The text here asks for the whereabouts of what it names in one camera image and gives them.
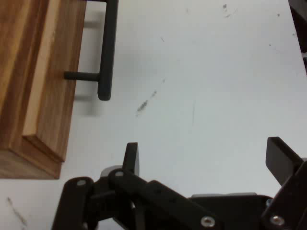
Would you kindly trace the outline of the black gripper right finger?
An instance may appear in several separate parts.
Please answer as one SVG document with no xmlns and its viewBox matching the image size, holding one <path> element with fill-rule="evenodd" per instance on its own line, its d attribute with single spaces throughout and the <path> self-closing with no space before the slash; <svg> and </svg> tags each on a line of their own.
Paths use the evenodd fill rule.
<svg viewBox="0 0 307 230">
<path fill-rule="evenodd" d="M 267 230 L 307 228 L 307 162 L 281 138 L 267 139 L 266 166 L 281 189 L 261 215 Z"/>
</svg>

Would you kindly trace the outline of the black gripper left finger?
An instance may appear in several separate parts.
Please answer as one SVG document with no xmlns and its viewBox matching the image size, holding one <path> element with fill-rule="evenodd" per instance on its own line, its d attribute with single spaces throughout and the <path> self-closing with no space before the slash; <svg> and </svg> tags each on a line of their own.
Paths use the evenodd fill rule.
<svg viewBox="0 0 307 230">
<path fill-rule="evenodd" d="M 221 230 L 212 212 L 157 182 L 139 177 L 138 144 L 128 143 L 123 164 L 97 181 L 68 180 L 53 221 L 54 230 L 95 230 L 113 219 L 126 230 Z"/>
</svg>

